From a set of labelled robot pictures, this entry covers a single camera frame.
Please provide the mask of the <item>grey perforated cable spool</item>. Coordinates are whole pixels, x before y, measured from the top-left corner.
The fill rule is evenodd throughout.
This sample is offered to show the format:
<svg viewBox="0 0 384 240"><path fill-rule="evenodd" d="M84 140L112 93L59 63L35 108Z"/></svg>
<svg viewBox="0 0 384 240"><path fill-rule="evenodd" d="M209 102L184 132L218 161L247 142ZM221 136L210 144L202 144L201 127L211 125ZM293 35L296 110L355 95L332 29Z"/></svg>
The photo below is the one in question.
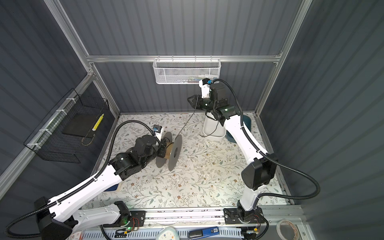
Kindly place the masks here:
<svg viewBox="0 0 384 240"><path fill-rule="evenodd" d="M161 140L160 152L156 157L156 166L162 168L165 163L168 163L169 171L173 171L181 154L182 142L183 138L181 135L177 135L173 140L171 132L165 133Z"/></svg>

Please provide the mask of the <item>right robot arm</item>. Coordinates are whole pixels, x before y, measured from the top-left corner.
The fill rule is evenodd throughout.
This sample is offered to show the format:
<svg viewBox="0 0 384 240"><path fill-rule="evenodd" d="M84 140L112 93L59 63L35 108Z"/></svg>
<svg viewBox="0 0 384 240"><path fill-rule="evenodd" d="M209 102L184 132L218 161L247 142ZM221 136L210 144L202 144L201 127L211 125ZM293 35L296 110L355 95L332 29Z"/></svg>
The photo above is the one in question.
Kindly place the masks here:
<svg viewBox="0 0 384 240"><path fill-rule="evenodd" d="M274 155L270 154L251 134L244 123L244 112L239 100L231 105L222 92L228 88L232 95L235 91L222 79L199 80L202 93L188 98L190 105L195 110L202 110L212 114L212 119L223 126L234 138L244 154L247 166L242 170L241 176L246 185L242 197L237 205L237 218L242 223L248 223L257 212L259 200L262 197L276 197L289 200L307 200L319 195L320 184L310 175L295 168L288 167L278 162ZM303 196L288 196L265 192L265 187L274 178L276 168L281 167L292 171L315 185L313 193Z"/></svg>

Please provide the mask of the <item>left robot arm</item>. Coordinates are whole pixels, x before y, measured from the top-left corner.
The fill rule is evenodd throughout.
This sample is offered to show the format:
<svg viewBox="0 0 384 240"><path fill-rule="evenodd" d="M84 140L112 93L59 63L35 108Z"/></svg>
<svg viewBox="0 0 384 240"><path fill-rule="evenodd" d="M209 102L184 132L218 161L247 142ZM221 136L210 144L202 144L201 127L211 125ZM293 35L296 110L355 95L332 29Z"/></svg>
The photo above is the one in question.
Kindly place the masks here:
<svg viewBox="0 0 384 240"><path fill-rule="evenodd" d="M13 220L6 226L5 235L13 239L65 240L75 232L94 226L114 225L128 216L129 210L123 202L116 202L106 209L93 209L89 215L82 213L80 208L98 194L140 172L157 156L165 155L165 142L161 140L163 128L159 125L150 128L138 120L128 120L117 126L111 144L114 144L119 130L130 123L142 125L150 133L136 139L134 147L117 154L114 158L111 157L112 150L109 150L102 168L72 189L51 199L45 197L38 199L34 211ZM36 217L39 233L12 232L11 228L14 225L32 216Z"/></svg>

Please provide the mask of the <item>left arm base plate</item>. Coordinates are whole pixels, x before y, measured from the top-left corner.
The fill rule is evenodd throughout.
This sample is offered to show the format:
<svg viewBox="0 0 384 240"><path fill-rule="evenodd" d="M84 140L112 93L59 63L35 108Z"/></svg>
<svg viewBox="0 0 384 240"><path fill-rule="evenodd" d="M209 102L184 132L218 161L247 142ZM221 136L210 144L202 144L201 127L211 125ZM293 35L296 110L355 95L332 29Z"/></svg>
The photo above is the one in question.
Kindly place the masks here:
<svg viewBox="0 0 384 240"><path fill-rule="evenodd" d="M103 225L104 228L138 228L144 225L145 211L124 211L118 220L112 224Z"/></svg>

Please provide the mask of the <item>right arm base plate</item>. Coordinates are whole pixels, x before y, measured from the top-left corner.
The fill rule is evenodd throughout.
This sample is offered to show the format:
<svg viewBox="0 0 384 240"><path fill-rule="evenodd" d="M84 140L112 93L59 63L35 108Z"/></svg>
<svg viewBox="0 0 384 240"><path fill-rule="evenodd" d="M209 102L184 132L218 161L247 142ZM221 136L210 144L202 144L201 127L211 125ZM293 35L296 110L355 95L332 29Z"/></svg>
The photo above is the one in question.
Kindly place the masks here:
<svg viewBox="0 0 384 240"><path fill-rule="evenodd" d="M227 225L234 224L253 224L260 225L266 221L263 219L263 210L257 207L254 210L244 212L239 208L223 209L225 223Z"/></svg>

